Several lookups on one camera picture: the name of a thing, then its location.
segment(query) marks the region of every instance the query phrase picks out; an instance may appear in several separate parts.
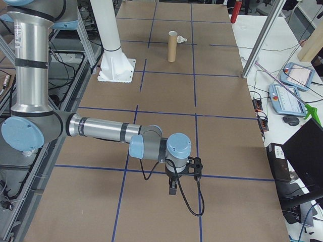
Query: computer mouse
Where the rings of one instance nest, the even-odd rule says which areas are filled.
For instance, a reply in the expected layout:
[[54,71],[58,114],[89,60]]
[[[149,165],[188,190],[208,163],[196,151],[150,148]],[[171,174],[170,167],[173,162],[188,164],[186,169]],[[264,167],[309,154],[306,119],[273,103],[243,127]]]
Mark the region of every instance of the computer mouse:
[[299,119],[298,117],[295,116],[284,116],[283,117],[283,121],[287,124],[289,124],[290,126],[297,126],[299,125]]

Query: red cylinder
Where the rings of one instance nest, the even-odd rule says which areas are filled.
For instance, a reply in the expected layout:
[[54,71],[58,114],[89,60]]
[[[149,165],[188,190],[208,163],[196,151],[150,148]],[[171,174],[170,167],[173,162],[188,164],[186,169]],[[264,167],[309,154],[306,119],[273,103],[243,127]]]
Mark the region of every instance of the red cylinder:
[[236,0],[236,3],[234,4],[234,8],[233,8],[233,12],[231,15],[231,23],[234,24],[237,20],[238,14],[240,12],[241,9],[241,5],[242,5],[242,1],[241,0]]

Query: white pillar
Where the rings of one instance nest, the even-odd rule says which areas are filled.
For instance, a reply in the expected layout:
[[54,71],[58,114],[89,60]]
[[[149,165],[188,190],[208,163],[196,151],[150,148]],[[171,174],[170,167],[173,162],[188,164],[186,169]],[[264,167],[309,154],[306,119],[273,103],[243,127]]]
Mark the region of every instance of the white pillar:
[[99,81],[131,82],[135,59],[122,52],[112,0],[90,0],[104,47]]

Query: monitor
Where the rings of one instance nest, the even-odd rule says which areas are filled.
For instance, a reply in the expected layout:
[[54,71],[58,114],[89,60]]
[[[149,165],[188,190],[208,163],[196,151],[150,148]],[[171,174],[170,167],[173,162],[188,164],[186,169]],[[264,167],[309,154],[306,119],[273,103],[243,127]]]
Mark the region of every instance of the monitor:
[[[282,146],[285,156],[310,192],[323,188],[323,128],[311,118]],[[323,199],[317,199],[323,208]]]

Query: white table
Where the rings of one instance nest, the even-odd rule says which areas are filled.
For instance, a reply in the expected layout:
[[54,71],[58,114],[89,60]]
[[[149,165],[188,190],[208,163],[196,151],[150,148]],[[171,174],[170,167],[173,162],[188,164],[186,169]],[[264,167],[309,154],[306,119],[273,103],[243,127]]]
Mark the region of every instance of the white table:
[[[248,59],[251,53],[251,49],[240,48],[240,47],[252,48],[254,46],[257,40],[257,37],[261,31],[261,28],[265,22],[265,19],[266,17],[264,16],[239,15],[236,23],[232,24],[236,42],[239,47],[240,56],[244,57],[245,59]],[[295,38],[294,34],[290,30],[288,24],[286,23],[284,18],[279,17],[276,23],[274,24],[270,34],[268,35],[265,41],[265,44],[263,46],[263,49],[282,50],[282,49],[296,46],[297,44],[298,44],[297,39]],[[297,53],[300,51],[300,49],[301,48],[298,48],[296,50],[296,52],[288,62],[294,62],[306,67],[310,66],[311,63],[302,63],[298,60]],[[294,48],[285,50],[285,51],[262,50],[259,55],[259,63],[270,72],[280,70],[282,69],[285,61],[288,59],[288,57],[290,56],[293,50]],[[255,85],[255,76],[256,76],[257,70],[259,70],[259,68],[254,66],[247,77],[248,84],[251,86]],[[269,77],[266,73],[263,73],[261,71],[257,72],[257,82],[256,82],[257,88],[267,91],[269,85],[273,83],[273,81],[274,80],[271,77]],[[320,77],[317,74],[315,74],[313,81],[317,83],[322,83]],[[312,84],[310,88],[320,93],[321,95],[323,94],[323,86]],[[249,89],[250,91],[255,91],[253,87],[249,87]],[[260,90],[256,90],[256,91],[259,92],[262,97],[266,97],[267,95],[267,93],[263,91],[260,91]],[[322,99],[321,97],[314,94],[310,90],[307,92],[301,92],[300,95],[304,101],[313,101],[313,100]],[[323,121],[323,101],[313,103],[311,105],[318,108],[318,116],[322,122]],[[264,98],[262,100],[262,106],[263,106],[264,112],[267,113],[268,115],[268,127],[270,130],[269,132],[265,132],[265,141],[264,141],[265,147],[270,143],[284,144],[301,127],[302,124],[306,123],[306,120],[304,120],[303,118],[300,118],[300,124],[298,126],[295,126],[295,127],[289,126],[288,124],[283,122],[282,120],[283,115],[277,115],[275,113],[270,100],[269,100],[269,103],[267,103],[267,99]],[[299,180],[297,180],[297,183],[301,187],[304,186],[304,184]],[[297,224],[290,225],[286,222],[286,226],[287,226],[289,235],[293,239],[298,239],[299,232],[301,229],[301,224],[297,223]],[[315,233],[313,235],[309,235],[308,233],[311,231],[314,231]],[[315,220],[314,228],[307,228],[307,233],[303,233],[302,235],[302,241],[309,241],[310,238],[323,240],[323,222]]]

